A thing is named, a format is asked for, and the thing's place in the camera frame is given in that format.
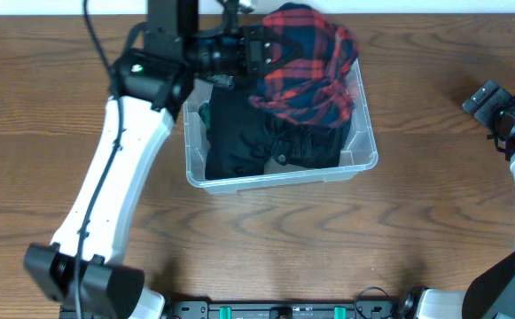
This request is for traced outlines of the red plaid flannel shirt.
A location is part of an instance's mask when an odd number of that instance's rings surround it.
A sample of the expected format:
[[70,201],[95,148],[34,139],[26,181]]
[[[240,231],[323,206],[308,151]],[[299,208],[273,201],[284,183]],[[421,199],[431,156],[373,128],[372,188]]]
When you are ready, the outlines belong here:
[[306,4],[286,3],[261,27],[302,46],[302,56],[258,80],[248,102],[292,124],[339,128],[351,119],[347,75],[358,56],[354,33]]

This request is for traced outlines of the dark green garment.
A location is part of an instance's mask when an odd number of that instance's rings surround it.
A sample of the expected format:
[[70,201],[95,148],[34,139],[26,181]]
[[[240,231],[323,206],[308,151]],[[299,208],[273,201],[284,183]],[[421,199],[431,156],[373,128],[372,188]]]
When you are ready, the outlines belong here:
[[211,129],[211,104],[209,100],[200,104],[198,114],[206,127],[206,131],[209,131]]

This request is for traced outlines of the black garment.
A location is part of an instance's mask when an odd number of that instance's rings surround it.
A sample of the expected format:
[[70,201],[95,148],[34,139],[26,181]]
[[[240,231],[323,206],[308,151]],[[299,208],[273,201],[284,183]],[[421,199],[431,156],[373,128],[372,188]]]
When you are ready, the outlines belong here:
[[251,106],[249,95],[250,89],[240,86],[212,90],[207,180],[263,175],[270,160],[281,166],[338,166],[349,123],[340,128],[293,125]]

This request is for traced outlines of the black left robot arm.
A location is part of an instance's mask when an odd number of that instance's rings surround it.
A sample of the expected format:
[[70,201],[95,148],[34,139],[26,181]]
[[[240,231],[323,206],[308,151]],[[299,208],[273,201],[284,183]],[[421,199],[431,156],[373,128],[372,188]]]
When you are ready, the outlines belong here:
[[47,245],[32,244],[24,268],[63,318],[150,318],[166,299],[123,261],[146,178],[196,80],[263,77],[300,58],[302,46],[265,27],[242,27],[247,1],[222,3],[222,20],[199,28],[195,1],[148,0],[114,62],[98,147],[72,209]]

